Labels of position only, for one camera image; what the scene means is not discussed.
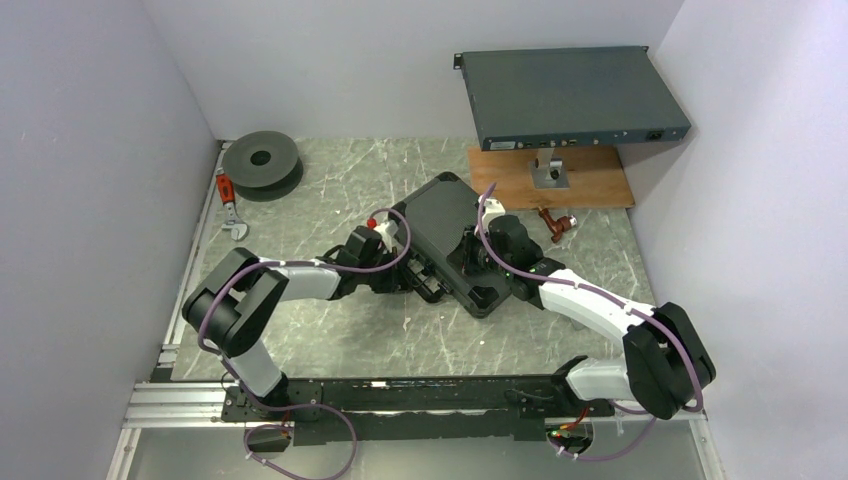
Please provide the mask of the black poker case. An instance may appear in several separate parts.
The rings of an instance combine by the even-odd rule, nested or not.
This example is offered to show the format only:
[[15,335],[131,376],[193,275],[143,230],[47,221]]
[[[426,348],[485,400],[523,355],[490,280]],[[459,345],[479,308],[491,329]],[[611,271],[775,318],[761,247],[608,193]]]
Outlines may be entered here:
[[472,317],[491,314],[510,295],[506,277],[484,272],[472,278],[460,275],[448,262],[464,235],[473,235],[478,194],[458,175],[442,172],[397,202],[393,209],[406,219],[409,230],[398,227],[395,239],[404,245],[413,290],[436,304],[454,298]]

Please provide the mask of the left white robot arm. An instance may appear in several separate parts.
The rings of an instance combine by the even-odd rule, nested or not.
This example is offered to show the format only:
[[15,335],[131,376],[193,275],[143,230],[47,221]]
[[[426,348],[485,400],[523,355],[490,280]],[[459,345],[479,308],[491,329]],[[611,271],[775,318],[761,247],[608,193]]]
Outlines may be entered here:
[[248,391],[248,407],[264,420],[290,405],[289,379],[262,341],[278,304],[340,300],[361,286],[375,294],[407,292],[401,249],[375,229],[356,227],[345,243],[309,261],[272,261],[237,247],[195,288],[181,307],[199,345],[221,357]]

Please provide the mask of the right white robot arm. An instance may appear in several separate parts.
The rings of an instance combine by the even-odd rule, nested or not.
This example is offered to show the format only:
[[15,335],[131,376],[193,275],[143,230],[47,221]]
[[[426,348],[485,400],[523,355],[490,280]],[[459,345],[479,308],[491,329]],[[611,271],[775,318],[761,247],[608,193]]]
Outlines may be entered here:
[[486,229],[463,229],[454,260],[467,273],[491,271],[514,296],[564,315],[621,349],[615,359],[574,358],[551,388],[557,411],[574,415],[589,401],[628,401],[659,419],[699,411],[716,369],[688,313],[678,304],[652,306],[612,293],[549,257],[514,215]]

